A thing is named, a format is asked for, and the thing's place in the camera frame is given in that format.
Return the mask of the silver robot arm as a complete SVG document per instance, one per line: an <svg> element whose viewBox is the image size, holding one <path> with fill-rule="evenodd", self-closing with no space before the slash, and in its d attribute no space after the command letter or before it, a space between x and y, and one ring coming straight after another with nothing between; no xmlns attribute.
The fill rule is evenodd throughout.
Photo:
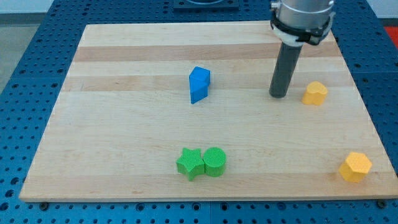
<svg viewBox="0 0 398 224"><path fill-rule="evenodd" d="M318 45L333 24L334 0L275 0L270 2L271 28L283 44Z"/></svg>

